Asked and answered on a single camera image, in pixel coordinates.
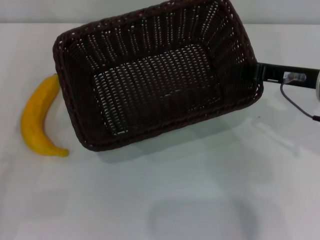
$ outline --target white wall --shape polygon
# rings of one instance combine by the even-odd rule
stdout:
[[[244,23],[320,24],[320,0],[231,0]],[[0,0],[0,22],[87,23],[163,0]]]

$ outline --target cable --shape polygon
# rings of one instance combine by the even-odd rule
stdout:
[[[315,120],[315,121],[318,121],[320,122],[320,116],[312,116],[310,115],[309,113],[307,113],[305,110],[303,110],[301,107],[299,107],[294,101],[292,101],[284,92],[284,84],[281,83],[281,86],[280,86],[280,91],[282,93],[282,95],[285,97],[285,99],[287,99],[293,106],[295,106],[297,109],[299,109],[304,115],[306,115],[307,117]]]

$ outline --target banana tip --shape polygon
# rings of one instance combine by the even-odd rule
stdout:
[[[69,155],[69,150],[65,148],[61,148],[59,151],[55,153],[58,157],[67,157]]]

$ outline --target yellow banana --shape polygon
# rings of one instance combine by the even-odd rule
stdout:
[[[43,131],[48,109],[60,89],[58,75],[47,77],[34,91],[23,110],[20,122],[25,144],[41,155],[66,157],[69,151],[55,146]]]

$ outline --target woven pattern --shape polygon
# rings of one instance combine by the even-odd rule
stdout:
[[[103,151],[245,108],[263,92],[228,0],[176,0],[60,35],[53,56],[80,142]]]

